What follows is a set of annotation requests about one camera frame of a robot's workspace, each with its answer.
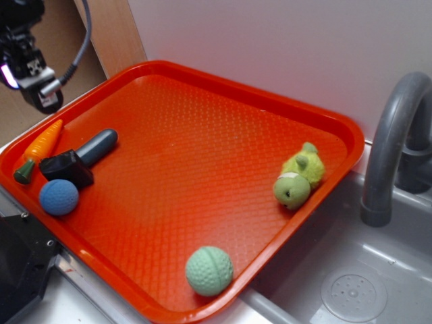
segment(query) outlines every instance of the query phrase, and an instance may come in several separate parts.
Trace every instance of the green plush frog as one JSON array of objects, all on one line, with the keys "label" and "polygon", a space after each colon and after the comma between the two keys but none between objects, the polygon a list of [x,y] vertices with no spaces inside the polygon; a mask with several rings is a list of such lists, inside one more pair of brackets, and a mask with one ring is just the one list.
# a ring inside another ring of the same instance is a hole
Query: green plush frog
[{"label": "green plush frog", "polygon": [[305,142],[302,150],[283,164],[273,193],[287,209],[296,210],[319,185],[324,173],[325,167],[318,156],[317,148]]}]

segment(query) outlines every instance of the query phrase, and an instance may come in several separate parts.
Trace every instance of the gray handle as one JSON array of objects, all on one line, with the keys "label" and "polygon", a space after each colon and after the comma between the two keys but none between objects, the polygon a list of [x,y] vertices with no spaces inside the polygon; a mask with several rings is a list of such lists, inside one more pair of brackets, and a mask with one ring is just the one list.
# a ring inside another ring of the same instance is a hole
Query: gray handle
[{"label": "gray handle", "polygon": [[76,154],[85,166],[90,167],[114,148],[117,139],[118,135],[115,130],[111,128],[103,130],[76,150]]}]

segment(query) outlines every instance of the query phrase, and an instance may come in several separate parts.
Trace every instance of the sink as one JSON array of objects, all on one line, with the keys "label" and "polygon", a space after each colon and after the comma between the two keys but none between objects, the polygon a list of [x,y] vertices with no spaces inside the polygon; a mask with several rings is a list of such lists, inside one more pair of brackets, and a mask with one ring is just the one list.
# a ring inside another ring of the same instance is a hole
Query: sink
[{"label": "sink", "polygon": [[432,323],[432,206],[402,190],[388,225],[360,219],[351,172],[250,287],[293,322]]}]

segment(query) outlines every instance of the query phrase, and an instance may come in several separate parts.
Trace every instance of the white wall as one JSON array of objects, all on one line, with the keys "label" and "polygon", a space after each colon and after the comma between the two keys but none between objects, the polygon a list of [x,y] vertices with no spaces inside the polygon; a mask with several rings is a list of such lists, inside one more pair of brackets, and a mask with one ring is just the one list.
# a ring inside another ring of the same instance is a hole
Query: white wall
[{"label": "white wall", "polygon": [[372,139],[406,73],[432,76],[431,0],[129,0],[148,59],[350,116]]}]

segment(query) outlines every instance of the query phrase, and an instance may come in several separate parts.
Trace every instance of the toy carrot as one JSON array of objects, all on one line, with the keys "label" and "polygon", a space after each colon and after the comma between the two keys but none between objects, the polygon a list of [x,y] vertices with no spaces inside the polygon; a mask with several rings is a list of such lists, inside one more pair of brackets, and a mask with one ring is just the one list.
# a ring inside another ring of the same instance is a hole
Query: toy carrot
[{"label": "toy carrot", "polygon": [[41,159],[48,157],[54,149],[59,138],[63,120],[59,119],[39,134],[24,151],[25,164],[15,171],[13,178],[21,184],[29,184],[34,166],[41,162]]}]

